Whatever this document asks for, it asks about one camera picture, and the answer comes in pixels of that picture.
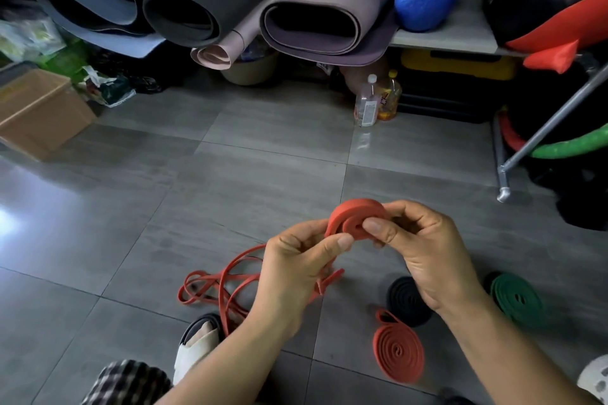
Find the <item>green resistance band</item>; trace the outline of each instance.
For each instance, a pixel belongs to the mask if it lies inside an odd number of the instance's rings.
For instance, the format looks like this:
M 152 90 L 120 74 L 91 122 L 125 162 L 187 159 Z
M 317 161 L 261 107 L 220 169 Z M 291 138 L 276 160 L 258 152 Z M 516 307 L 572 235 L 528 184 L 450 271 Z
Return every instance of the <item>green resistance band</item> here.
M 545 324 L 545 305 L 534 288 L 521 277 L 507 272 L 498 275 L 492 281 L 490 295 L 513 322 L 530 328 Z

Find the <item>cardboard box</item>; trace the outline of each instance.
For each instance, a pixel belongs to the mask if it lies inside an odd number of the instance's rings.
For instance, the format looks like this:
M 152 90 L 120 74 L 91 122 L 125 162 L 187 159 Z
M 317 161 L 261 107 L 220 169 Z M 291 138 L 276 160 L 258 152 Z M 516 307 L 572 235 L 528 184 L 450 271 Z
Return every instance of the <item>cardboard box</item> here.
M 36 160 L 94 120 L 67 77 L 35 69 L 0 88 L 0 141 Z

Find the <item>plaid fabric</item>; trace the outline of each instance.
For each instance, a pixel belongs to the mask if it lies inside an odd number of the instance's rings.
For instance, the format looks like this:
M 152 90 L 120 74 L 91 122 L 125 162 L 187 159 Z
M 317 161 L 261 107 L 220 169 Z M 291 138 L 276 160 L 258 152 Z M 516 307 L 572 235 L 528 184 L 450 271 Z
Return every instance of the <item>plaid fabric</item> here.
M 171 389 L 167 374 L 136 360 L 105 367 L 81 405 L 152 405 Z

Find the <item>white shelf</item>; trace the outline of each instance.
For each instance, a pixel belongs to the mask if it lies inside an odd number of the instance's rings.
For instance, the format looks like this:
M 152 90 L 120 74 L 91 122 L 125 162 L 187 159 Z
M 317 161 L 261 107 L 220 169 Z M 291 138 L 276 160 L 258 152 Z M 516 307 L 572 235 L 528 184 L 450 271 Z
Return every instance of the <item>white shelf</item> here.
M 392 47 L 432 48 L 437 50 L 524 56 L 499 48 L 482 11 L 482 0 L 457 0 L 456 5 L 436 30 L 410 33 L 399 29 Z

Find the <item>bottle label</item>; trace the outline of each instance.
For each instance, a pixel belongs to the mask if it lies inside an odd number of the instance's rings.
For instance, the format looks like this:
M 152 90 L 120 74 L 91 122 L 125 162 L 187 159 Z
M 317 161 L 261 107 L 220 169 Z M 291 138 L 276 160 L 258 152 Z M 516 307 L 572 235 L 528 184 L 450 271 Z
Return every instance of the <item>bottle label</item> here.
M 376 117 L 376 101 L 368 101 L 365 103 L 365 108 L 363 109 L 363 118 L 361 118 L 361 126 L 369 127 L 373 125 Z

